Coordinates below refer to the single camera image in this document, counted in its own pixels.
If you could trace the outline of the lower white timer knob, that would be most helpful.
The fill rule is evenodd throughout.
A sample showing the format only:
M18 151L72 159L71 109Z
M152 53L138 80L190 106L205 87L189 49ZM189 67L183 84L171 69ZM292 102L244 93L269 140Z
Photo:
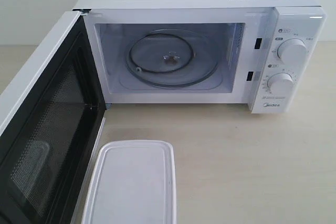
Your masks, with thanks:
M288 73L277 73L267 81L269 91L276 95L287 95L293 88L293 79Z

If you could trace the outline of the white plastic lidded container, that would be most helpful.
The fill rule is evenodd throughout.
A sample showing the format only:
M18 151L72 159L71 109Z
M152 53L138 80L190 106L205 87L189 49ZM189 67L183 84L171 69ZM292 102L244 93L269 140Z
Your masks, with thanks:
M99 151L82 223L176 223L173 146L158 140L113 141Z

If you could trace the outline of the white microwave door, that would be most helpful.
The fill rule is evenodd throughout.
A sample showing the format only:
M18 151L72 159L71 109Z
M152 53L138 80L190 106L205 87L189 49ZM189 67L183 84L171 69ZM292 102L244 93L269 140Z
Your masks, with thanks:
M106 109L85 13L65 12L1 94L1 223L70 223Z

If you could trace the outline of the white Midea microwave oven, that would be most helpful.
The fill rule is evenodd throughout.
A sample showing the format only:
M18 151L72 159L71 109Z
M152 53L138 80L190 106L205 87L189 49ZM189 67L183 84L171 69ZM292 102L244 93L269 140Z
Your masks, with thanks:
M315 0L78 0L104 100L123 103L245 104L252 113L283 113L290 107L321 33L326 14ZM140 81L127 68L125 51L157 29L183 29L207 36L220 52L204 81L164 89ZM305 61L284 63L278 47L300 39ZM268 79L288 73L293 88L276 95Z

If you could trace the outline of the glass turntable plate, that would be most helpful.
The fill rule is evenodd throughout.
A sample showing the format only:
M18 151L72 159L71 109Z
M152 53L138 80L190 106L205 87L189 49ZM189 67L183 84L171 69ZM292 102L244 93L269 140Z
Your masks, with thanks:
M219 62L219 48L207 36L177 28L152 30L125 51L127 68L136 78L164 89L200 83Z

